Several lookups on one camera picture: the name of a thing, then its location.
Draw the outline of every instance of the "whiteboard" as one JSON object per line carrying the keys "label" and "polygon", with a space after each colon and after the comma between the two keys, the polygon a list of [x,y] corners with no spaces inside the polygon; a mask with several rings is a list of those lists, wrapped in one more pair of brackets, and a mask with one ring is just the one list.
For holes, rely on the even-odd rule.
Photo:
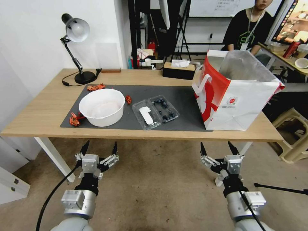
{"label": "whiteboard", "polygon": [[[254,6],[255,0],[192,0],[190,17],[234,17],[239,11]],[[274,16],[282,0],[273,0],[266,11]]]}

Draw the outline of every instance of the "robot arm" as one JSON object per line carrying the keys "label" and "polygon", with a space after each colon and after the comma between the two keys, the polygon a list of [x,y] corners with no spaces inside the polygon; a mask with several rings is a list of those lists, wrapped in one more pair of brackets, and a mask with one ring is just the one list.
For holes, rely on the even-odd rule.
{"label": "robot arm", "polygon": [[83,155],[88,146],[89,141],[82,147],[80,153],[75,155],[77,161],[82,162],[82,172],[79,175],[80,184],[74,190],[66,190],[61,199],[65,207],[64,214],[72,217],[62,221],[52,231],[93,231],[89,226],[89,219],[94,215],[98,181],[102,179],[103,172],[119,161],[119,156],[116,142],[112,154],[106,159],[92,154]]}
{"label": "robot arm", "polygon": [[235,231],[272,231],[266,224],[259,221],[260,209],[266,204],[261,192],[249,192],[244,187],[240,175],[244,155],[228,142],[232,155],[222,159],[213,159],[205,151],[201,143],[200,161],[211,171],[218,174],[215,179],[217,186],[224,185],[224,196],[228,201],[228,211],[235,222]]}

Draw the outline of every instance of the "black t-shirt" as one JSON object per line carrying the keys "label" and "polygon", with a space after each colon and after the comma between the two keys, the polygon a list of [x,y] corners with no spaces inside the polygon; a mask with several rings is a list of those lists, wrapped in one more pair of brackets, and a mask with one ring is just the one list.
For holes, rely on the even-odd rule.
{"label": "black t-shirt", "polygon": [[[227,46],[234,45],[235,50],[240,50],[242,43],[245,43],[248,33],[249,19],[246,14],[246,10],[242,10],[232,18],[228,29],[226,31],[223,44],[225,45],[222,50],[227,50]],[[250,22],[250,29],[252,31],[257,22]],[[265,12],[263,18],[258,23],[254,33],[250,36],[247,49],[253,47],[258,42],[265,42],[269,35],[270,28],[273,24],[272,16]]]}

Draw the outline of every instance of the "gray desk mat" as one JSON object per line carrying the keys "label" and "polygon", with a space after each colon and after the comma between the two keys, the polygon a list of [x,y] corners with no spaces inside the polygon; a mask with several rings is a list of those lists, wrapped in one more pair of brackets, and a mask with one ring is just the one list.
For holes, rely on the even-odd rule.
{"label": "gray desk mat", "polygon": [[[71,128],[70,125],[70,112],[76,115],[79,112],[79,102],[86,96],[87,86],[83,89],[76,102],[68,112],[61,127]],[[92,125],[87,119],[84,119],[79,127],[80,128],[96,128],[96,129],[125,129],[125,130],[142,130],[141,125],[137,121],[135,114],[132,110],[134,103],[140,102],[144,99],[151,98],[158,95],[163,95],[169,100],[170,103],[178,110],[180,116],[175,120],[167,123],[162,123],[160,126],[153,130],[165,131],[197,131],[197,132],[211,132],[206,130],[202,121],[201,113],[194,96],[192,87],[177,87],[177,86],[135,86],[135,85],[107,85],[107,88],[113,88],[122,92],[124,96],[130,95],[132,103],[128,105],[125,103],[122,118],[113,125],[107,127],[96,127]]]}

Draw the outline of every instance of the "lamp base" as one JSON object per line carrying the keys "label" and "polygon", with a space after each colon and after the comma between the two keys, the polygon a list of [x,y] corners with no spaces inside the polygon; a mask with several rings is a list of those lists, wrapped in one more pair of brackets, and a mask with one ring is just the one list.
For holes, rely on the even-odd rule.
{"label": "lamp base", "polygon": [[96,75],[93,72],[83,72],[83,74],[78,73],[75,76],[75,82],[79,84],[87,84],[96,80]]}

